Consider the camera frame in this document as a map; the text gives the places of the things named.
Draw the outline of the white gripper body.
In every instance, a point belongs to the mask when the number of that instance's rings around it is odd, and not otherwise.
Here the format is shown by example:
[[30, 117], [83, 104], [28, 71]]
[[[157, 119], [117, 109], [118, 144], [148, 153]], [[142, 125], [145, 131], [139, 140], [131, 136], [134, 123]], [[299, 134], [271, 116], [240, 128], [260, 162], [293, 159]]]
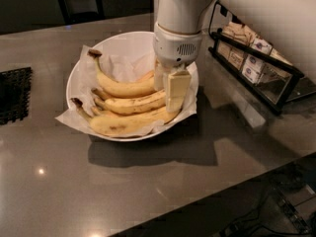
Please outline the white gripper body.
[[201, 33], [180, 35], [154, 25], [153, 48], [157, 59], [164, 67], [192, 64], [198, 57]]

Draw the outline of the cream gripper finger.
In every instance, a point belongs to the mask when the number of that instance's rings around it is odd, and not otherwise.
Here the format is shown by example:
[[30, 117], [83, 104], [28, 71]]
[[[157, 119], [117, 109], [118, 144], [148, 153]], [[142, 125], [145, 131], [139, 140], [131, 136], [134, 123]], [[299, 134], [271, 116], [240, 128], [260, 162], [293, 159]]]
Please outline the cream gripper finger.
[[164, 76], [166, 109], [169, 113], [182, 108], [192, 76], [187, 69], [176, 69]]
[[154, 88], [156, 91], [160, 91], [164, 88], [163, 75], [164, 67], [159, 60], [156, 60], [154, 68]]

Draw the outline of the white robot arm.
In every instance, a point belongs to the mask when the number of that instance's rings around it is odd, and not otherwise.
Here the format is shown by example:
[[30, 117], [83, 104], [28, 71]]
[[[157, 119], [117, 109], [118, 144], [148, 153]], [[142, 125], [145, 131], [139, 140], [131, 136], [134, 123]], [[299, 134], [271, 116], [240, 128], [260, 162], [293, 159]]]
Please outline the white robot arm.
[[192, 76], [188, 71], [198, 57], [203, 14], [211, 0], [159, 0], [153, 48], [157, 65], [156, 90], [164, 89], [169, 113], [182, 108]]

